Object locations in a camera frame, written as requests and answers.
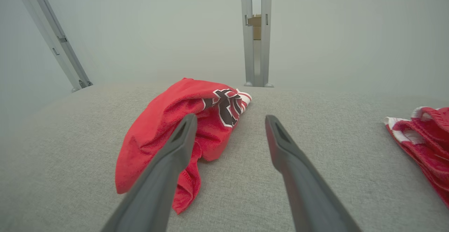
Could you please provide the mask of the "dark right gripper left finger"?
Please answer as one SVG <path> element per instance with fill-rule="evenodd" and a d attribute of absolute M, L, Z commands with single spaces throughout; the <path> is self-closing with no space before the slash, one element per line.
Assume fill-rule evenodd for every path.
<path fill-rule="evenodd" d="M 186 115 L 104 225 L 103 232 L 165 232 L 180 173 L 188 166 L 197 117 Z"/>

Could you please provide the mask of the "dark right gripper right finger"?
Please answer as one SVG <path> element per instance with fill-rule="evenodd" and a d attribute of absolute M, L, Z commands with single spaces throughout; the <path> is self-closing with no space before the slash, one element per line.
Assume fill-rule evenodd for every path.
<path fill-rule="evenodd" d="M 272 163 L 283 176 L 297 232 L 360 232 L 342 202 L 274 115 L 265 130 Z"/>

